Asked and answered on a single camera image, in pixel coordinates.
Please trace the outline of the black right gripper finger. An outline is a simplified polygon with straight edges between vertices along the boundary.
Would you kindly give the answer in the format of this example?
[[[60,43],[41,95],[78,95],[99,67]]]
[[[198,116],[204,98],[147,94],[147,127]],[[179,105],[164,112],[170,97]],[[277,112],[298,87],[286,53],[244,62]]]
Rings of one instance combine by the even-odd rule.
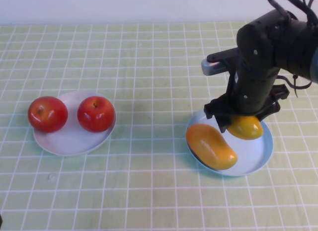
[[[224,133],[232,124],[232,118],[229,115],[216,115],[215,118],[221,133]]]

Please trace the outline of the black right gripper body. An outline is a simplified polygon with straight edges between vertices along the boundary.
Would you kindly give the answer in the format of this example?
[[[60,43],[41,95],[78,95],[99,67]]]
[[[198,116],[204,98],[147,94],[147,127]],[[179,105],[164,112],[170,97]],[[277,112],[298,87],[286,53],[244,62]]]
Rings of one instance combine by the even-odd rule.
[[[279,68],[261,69],[249,65],[242,56],[219,59],[209,55],[203,60],[206,76],[229,72],[226,93],[204,105],[208,119],[231,116],[256,116],[260,121],[280,110],[278,100],[286,99],[289,90],[275,85]]]

